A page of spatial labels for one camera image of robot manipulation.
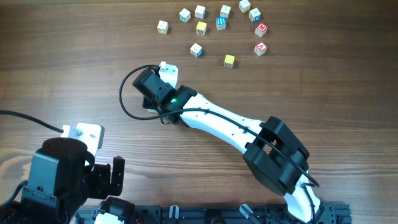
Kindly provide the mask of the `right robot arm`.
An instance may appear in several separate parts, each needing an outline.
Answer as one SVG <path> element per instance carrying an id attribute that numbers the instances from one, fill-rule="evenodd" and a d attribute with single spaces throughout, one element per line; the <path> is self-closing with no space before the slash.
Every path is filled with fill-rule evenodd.
<path id="1" fill-rule="evenodd" d="M 283 121 L 273 116 L 261 121 L 232 113 L 187 86 L 174 88 L 154 67 L 145 69 L 132 84 L 159 109 L 159 118 L 173 124 L 183 121 L 238 149 L 253 176 L 283 196 L 294 218 L 316 222 L 321 201 L 311 189 L 319 184 L 308 174 L 310 154 Z"/>

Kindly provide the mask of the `blue block number 2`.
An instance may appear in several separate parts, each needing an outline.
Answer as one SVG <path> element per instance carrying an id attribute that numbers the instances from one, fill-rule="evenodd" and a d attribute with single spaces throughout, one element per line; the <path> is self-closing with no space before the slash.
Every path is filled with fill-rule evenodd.
<path id="1" fill-rule="evenodd" d="M 202 53 L 203 53 L 203 47 L 198 45 L 197 43 L 194 43 L 191 47 L 190 47 L 190 53 L 195 56 L 195 57 L 199 57 Z"/>

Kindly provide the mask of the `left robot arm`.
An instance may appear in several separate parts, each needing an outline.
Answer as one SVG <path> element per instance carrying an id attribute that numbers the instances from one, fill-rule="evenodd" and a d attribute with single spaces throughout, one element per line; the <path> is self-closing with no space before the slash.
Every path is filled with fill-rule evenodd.
<path id="1" fill-rule="evenodd" d="M 28 180 L 1 204 L 1 223 L 78 223 L 87 199 L 100 199 L 94 223 L 135 223 L 135 206 L 121 200 L 125 160 L 96 164 L 85 143 L 72 138 L 44 141 L 32 158 Z"/>

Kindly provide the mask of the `red block letter M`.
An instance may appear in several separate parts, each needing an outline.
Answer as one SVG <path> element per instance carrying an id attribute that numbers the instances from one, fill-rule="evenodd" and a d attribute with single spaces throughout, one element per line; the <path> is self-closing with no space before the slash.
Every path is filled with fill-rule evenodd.
<path id="1" fill-rule="evenodd" d="M 257 27 L 256 27 L 256 29 L 255 29 L 255 31 L 254 31 L 254 33 L 255 33 L 257 36 L 262 37 L 262 36 L 265 35 L 265 33 L 267 32 L 267 30 L 268 30 L 268 25 L 265 24 L 265 23 L 263 23 L 263 22 L 260 22 L 260 23 L 258 23 L 258 25 L 257 25 Z"/>

